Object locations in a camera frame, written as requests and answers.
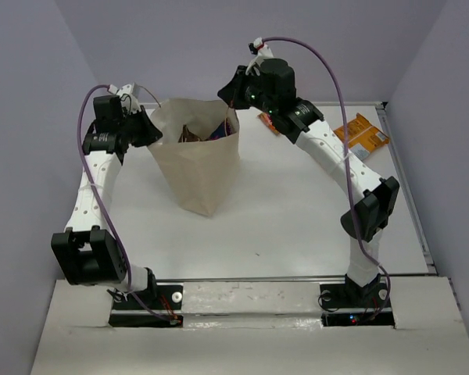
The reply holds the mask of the purple snack bag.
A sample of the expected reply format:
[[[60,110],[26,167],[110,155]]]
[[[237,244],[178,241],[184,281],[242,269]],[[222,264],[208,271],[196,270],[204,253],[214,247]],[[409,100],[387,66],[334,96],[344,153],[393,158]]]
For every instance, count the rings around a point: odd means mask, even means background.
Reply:
[[[236,132],[228,118],[225,118],[220,125],[210,134],[206,141],[215,141],[221,138],[228,137]]]

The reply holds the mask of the brown Kettle chips bag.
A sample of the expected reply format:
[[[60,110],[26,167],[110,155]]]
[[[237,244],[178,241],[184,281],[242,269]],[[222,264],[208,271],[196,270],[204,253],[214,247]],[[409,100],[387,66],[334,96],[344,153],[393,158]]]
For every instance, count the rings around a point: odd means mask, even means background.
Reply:
[[[182,127],[181,135],[178,138],[179,143],[196,142],[201,140],[202,139],[197,134],[190,131],[187,124]]]

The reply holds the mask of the beige paper bag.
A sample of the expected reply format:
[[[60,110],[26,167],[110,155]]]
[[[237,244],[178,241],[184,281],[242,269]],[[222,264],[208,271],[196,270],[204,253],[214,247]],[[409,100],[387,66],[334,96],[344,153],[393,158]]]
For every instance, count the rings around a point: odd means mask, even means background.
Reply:
[[[215,141],[206,138],[228,118],[236,132]],[[237,114],[221,100],[170,98],[150,114],[163,137],[148,146],[178,205],[212,216],[227,197],[238,174],[240,125]],[[202,140],[179,143],[182,127]]]

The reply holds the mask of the orange snack bar packet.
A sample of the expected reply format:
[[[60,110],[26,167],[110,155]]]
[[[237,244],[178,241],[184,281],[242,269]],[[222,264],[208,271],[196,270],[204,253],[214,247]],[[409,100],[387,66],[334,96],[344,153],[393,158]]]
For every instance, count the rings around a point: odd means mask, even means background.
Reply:
[[[390,142],[382,130],[360,113],[347,123],[347,134],[349,150],[361,161]]]

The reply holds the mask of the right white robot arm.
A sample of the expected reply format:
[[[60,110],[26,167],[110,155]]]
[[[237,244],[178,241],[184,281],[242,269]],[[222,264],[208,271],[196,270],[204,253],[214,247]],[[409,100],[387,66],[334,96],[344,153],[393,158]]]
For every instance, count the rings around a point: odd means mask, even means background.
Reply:
[[[378,254],[383,230],[399,193],[394,177],[371,170],[344,144],[310,101],[296,93],[295,72],[283,59],[238,66],[218,92],[232,109],[254,107],[267,114],[276,130],[308,154],[344,191],[350,208],[340,219],[350,238],[345,281],[327,293],[333,308],[362,307],[378,296]]]

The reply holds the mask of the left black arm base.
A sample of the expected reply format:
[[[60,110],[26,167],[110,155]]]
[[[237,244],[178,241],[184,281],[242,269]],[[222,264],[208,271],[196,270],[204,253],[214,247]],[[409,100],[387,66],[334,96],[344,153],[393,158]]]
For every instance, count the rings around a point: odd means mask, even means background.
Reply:
[[[107,289],[112,305],[109,325],[121,328],[180,328],[183,327],[182,283],[158,283],[154,297],[150,291],[136,292],[133,295],[117,289]]]

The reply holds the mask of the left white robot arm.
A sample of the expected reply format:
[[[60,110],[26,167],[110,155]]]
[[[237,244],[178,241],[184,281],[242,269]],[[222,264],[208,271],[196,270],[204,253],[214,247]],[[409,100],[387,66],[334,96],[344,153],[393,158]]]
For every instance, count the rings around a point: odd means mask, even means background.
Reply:
[[[130,262],[109,209],[127,150],[149,146],[162,134],[129,91],[111,89],[92,101],[94,120],[87,130],[77,129],[82,162],[77,198],[65,229],[52,235],[51,247],[70,284],[115,288],[147,309],[156,303],[156,277]]]

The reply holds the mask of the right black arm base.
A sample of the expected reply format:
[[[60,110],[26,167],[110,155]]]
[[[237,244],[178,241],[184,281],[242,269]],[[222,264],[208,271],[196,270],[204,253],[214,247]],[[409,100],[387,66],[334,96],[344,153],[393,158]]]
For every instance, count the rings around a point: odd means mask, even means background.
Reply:
[[[349,297],[344,284],[321,284],[317,297],[323,327],[394,327],[391,302],[385,301],[387,285],[381,282],[366,297]]]

